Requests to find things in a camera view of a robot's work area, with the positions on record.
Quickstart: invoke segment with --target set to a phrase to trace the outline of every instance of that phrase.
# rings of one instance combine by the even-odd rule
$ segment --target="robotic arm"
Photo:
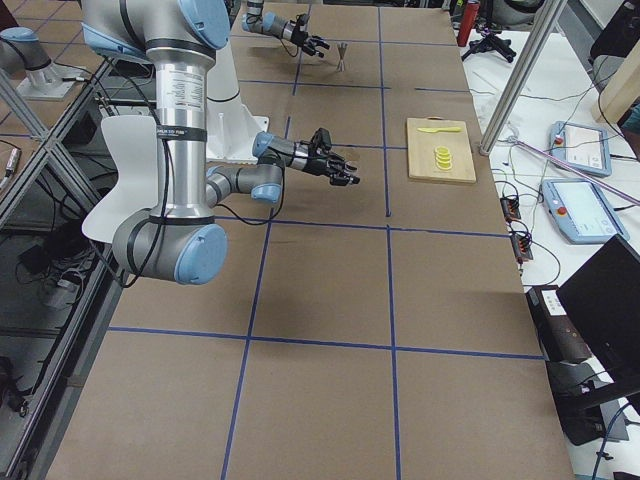
[[[295,20],[285,20],[273,12],[267,12],[263,17],[263,8],[264,0],[247,0],[247,13],[242,17],[244,31],[287,40],[300,47],[307,55],[324,57],[324,53],[318,48],[328,50],[329,44],[316,35],[309,35],[307,32],[309,15],[303,13],[298,15]]]
[[[223,0],[84,0],[82,7],[94,51],[150,60],[157,72],[158,203],[127,218],[113,237],[114,256],[128,272],[181,284],[210,281],[227,252],[212,207],[231,193],[276,203],[285,166],[326,175],[334,185],[358,183],[355,169],[331,152],[326,131],[301,143],[259,136],[255,167],[205,172],[206,76],[229,36]]]

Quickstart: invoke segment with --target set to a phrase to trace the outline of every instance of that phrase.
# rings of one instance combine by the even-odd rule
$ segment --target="computer monitor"
[[[614,383],[556,396],[558,413],[627,397],[640,413],[640,255],[620,236],[605,243],[557,291],[573,325]]]

